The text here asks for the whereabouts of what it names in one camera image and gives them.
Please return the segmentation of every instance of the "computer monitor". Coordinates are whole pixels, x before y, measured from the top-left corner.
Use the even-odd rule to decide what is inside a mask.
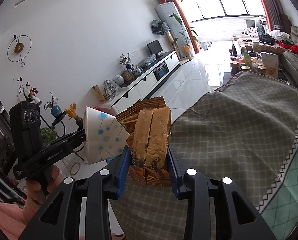
[[[159,43],[158,40],[150,42],[149,44],[147,44],[148,49],[150,50],[151,54],[156,54],[157,57],[161,57],[162,55],[159,55],[159,52],[162,52],[163,49]]]

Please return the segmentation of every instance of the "blue vase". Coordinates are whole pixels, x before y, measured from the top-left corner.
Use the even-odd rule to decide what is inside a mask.
[[[57,117],[62,113],[61,108],[59,106],[53,106],[50,112],[54,117]]]

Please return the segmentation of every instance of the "pink sweater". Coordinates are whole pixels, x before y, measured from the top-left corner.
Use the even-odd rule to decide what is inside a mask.
[[[0,202],[0,228],[9,240],[17,240],[34,216],[40,205],[28,197],[24,209],[14,204],[6,204]],[[122,240],[124,236],[117,237],[111,234],[112,239]]]

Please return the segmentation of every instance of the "white drawer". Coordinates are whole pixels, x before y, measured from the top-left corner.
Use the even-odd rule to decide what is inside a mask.
[[[167,58],[165,62],[169,70],[171,70],[174,66],[177,66],[179,64],[179,60],[176,54],[173,54],[170,58]]]
[[[140,95],[143,96],[156,84],[157,80],[153,72],[143,78],[137,85],[136,88],[139,91]]]
[[[141,98],[137,88],[130,89],[125,95],[120,98],[114,106],[119,110],[119,112],[122,112],[132,106],[134,103],[136,103]]]

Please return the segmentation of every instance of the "gray sofa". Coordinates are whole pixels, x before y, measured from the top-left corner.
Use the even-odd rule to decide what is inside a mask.
[[[291,27],[291,39],[298,45],[298,27]],[[282,55],[281,63],[298,86],[298,55],[286,51]]]

